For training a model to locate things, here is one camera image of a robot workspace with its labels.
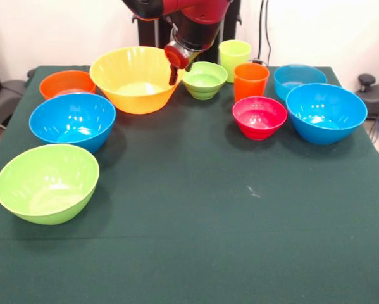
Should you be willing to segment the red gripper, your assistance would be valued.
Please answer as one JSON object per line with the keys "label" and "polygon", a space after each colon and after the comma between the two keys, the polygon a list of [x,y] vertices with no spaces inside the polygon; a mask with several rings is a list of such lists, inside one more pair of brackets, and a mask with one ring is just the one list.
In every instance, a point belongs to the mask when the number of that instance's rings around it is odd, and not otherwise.
{"label": "red gripper", "polygon": [[171,63],[169,85],[175,86],[178,82],[179,69],[185,69],[188,66],[189,56],[186,53],[186,49],[179,44],[168,44],[165,46],[164,51]]}

